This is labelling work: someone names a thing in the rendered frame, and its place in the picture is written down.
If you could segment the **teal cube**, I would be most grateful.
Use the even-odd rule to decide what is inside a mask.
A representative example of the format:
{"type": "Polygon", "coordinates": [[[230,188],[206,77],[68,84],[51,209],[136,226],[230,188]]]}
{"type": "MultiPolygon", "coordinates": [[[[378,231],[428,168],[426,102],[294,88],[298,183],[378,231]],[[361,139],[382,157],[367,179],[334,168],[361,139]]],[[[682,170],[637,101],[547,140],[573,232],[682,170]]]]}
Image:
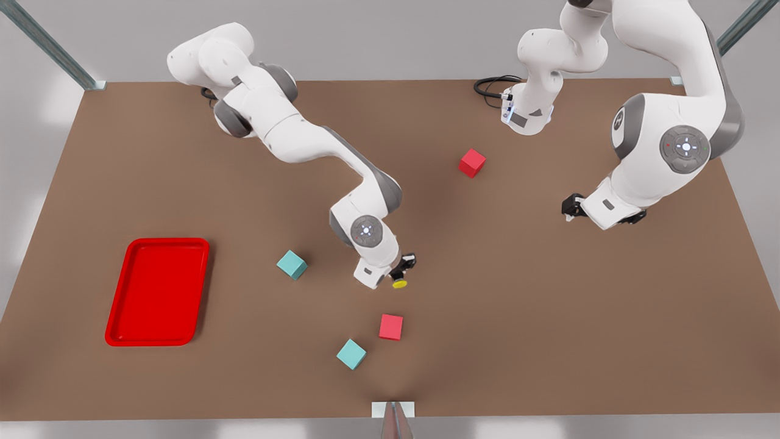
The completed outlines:
{"type": "Polygon", "coordinates": [[[287,250],[287,252],[281,256],[279,261],[277,261],[276,267],[278,267],[291,279],[298,280],[298,278],[300,278],[308,268],[308,264],[301,258],[301,256],[298,256],[292,250],[287,250]]]}
{"type": "Polygon", "coordinates": [[[366,355],[367,351],[360,347],[357,342],[354,342],[353,339],[349,338],[343,347],[340,348],[336,358],[345,364],[350,370],[355,370],[357,367],[359,367],[363,359],[366,358],[366,355]]]}

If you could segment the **red plastic tray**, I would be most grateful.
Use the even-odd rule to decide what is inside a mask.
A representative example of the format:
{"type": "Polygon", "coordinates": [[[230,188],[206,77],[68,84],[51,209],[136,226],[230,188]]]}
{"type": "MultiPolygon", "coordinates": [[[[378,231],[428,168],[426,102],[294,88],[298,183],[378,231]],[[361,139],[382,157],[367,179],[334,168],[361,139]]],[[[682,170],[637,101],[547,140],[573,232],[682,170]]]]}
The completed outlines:
{"type": "Polygon", "coordinates": [[[126,249],[105,342],[183,346],[197,329],[210,244],[201,237],[145,237],[126,249]]]}

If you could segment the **silver frame post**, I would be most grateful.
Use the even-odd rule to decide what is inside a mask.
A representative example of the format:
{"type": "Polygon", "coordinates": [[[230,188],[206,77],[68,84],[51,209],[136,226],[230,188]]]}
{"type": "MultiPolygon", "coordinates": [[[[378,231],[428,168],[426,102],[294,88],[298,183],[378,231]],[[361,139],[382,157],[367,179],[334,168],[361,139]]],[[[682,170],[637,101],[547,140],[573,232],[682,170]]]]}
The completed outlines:
{"type": "Polygon", "coordinates": [[[75,61],[17,0],[0,0],[0,12],[3,12],[84,91],[103,91],[106,88],[107,83],[104,80],[95,80],[92,75],[89,75],[89,72],[78,64],[78,61],[75,61]]]}
{"type": "Polygon", "coordinates": [[[780,91],[780,0],[689,0],[714,36],[733,90],[780,91]]]}
{"type": "Polygon", "coordinates": [[[415,417],[414,402],[373,402],[372,417],[382,418],[381,439],[414,439],[408,423],[415,417]]]}

